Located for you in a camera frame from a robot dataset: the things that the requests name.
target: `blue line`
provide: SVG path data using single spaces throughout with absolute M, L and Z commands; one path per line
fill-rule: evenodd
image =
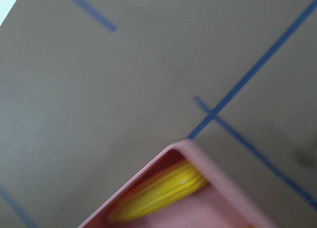
M 215 106 L 212 113 L 209 113 L 202 122 L 187 136 L 194 139 L 217 115 L 231 99 L 252 79 L 252 77 L 269 61 L 269 59 L 281 48 L 290 36 L 304 23 L 317 7 L 317 0 L 314 0 L 293 24 L 280 36 L 280 38 L 268 49 L 258 62 L 240 79 L 240 81 L 229 91 L 227 95 Z
M 212 113 L 212 109 L 199 96 L 194 97 L 195 102 L 207 113 Z M 215 116 L 215 121 L 221 125 L 229 134 L 235 137 L 242 145 L 244 145 L 255 157 L 257 157 L 265 166 L 267 166 L 276 176 L 284 183 L 297 192 L 311 207 L 317 211 L 317 200 L 294 180 L 277 168 L 269 159 L 267 159 L 253 144 L 251 144 L 243 135 L 235 130 L 229 123 L 218 115 Z
M 99 10 L 91 5 L 87 0 L 73 0 L 75 3 L 80 5 L 86 10 L 93 18 L 100 22 L 108 31 L 114 33 L 118 30 L 118 27 L 107 19 Z
M 0 184 L 0 196 L 11 207 L 16 215 L 24 222 L 29 228 L 39 228 L 34 221 L 26 214 L 22 207 L 16 203 L 16 201 L 10 196 L 6 189 Z

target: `gray surface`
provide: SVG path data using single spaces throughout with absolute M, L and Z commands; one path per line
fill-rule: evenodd
M 40 227 L 76 227 L 253 65 L 311 0 L 18 0 L 0 28 L 0 183 Z M 221 113 L 317 196 L 317 13 Z M 317 215 L 212 124 L 197 138 L 281 227 Z M 0 227 L 24 227 L 0 202 Z

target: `pink tray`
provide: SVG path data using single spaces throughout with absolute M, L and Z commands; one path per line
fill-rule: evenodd
M 108 224 L 105 216 L 128 189 L 185 158 L 209 181 L 203 189 L 138 220 Z M 79 228 L 276 228 L 277 226 L 191 140 L 171 144 L 120 188 Z

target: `corn cob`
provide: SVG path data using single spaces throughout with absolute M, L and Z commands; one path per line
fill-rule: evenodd
M 183 159 L 124 193 L 106 220 L 115 223 L 141 218 L 194 193 L 206 183 L 196 168 Z

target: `yellow plastic toy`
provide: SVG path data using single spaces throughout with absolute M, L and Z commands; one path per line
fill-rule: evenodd
M 126 222 L 163 209 L 207 184 L 205 178 L 183 159 L 128 190 L 115 203 L 106 220 Z

